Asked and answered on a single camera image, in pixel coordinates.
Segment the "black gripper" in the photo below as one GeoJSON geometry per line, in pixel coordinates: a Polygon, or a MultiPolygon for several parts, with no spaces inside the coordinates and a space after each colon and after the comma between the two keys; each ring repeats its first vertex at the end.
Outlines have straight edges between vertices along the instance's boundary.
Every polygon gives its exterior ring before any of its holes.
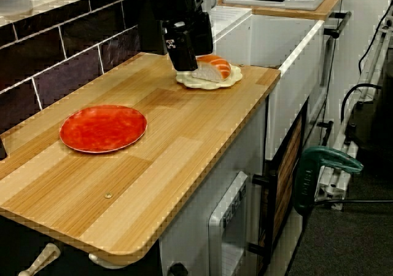
{"type": "Polygon", "coordinates": [[[166,48],[176,71],[197,69],[196,56],[213,52],[211,21],[204,0],[155,0],[166,48]]]}

